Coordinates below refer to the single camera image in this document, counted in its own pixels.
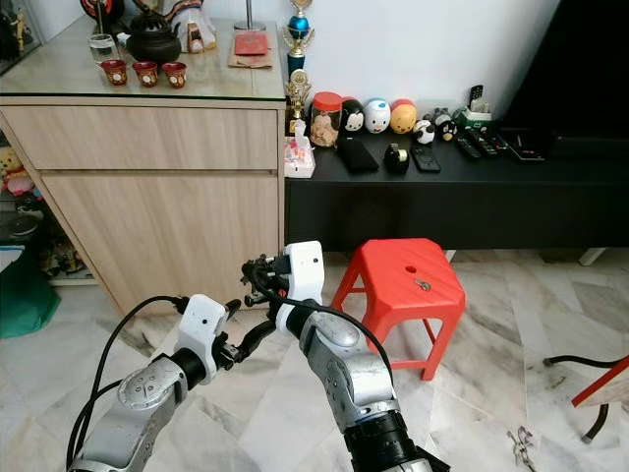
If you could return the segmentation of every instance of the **small red teacup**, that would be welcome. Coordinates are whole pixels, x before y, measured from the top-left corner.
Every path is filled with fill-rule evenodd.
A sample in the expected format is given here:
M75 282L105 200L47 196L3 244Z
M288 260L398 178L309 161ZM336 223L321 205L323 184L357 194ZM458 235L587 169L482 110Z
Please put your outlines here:
M153 87L157 84L158 72L156 62L136 62L133 68L136 74L138 74L138 80L144 87Z
M127 83L127 63L122 59L111 59L100 63L112 86L123 86Z
M170 87L180 89L186 84L186 64L183 62L167 62L161 68L166 73Z

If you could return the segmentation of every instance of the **yellow plush toy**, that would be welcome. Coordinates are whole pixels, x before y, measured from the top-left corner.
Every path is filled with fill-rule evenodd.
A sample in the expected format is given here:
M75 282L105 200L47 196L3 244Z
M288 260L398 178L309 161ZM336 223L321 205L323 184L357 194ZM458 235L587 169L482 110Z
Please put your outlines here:
M0 147L0 164L2 164L2 190L8 190L18 196L34 188L32 180L12 147Z

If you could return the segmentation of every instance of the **white wall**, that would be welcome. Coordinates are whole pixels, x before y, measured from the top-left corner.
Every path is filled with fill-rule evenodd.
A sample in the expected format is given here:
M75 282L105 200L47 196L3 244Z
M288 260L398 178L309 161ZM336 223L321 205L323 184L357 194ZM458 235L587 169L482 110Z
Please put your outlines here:
M84 14L79 0L30 0L42 40L49 41Z
M246 17L245 0L205 0L215 18ZM484 84L509 105L559 0L314 0L307 51L313 90L360 100L409 97L422 110L467 102ZM289 0L253 0L254 19L288 23Z

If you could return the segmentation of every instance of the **wooden cabinet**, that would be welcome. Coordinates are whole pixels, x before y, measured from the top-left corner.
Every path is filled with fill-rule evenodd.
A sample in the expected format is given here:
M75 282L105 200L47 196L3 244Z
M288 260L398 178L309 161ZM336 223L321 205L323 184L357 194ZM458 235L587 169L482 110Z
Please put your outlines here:
M124 312L156 294L242 298L242 263L277 252L269 175L99 172L43 182Z
M182 55L177 90L131 70L108 85L87 17L2 77L0 127L121 314L158 294L242 298L242 264L283 242L276 27L273 67L253 70L227 67L233 22L216 26L216 49Z
M3 111L40 169L277 168L274 110L9 106Z

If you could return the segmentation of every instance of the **glass countertop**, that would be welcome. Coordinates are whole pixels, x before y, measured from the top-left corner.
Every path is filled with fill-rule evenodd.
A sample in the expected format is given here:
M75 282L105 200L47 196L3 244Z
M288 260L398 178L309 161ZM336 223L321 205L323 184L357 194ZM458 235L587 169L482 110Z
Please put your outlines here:
M159 83L155 87L142 87L131 67L135 60L128 54L123 57L127 61L127 84L111 86L91 58L87 39L95 23L84 16L0 78L0 95L284 101L275 23L265 22L273 67L246 69L227 66L234 37L234 21L215 19L212 22L216 26L216 47L199 54L182 53L179 56L178 61L188 66L187 83L183 88L171 88L163 72L160 72Z

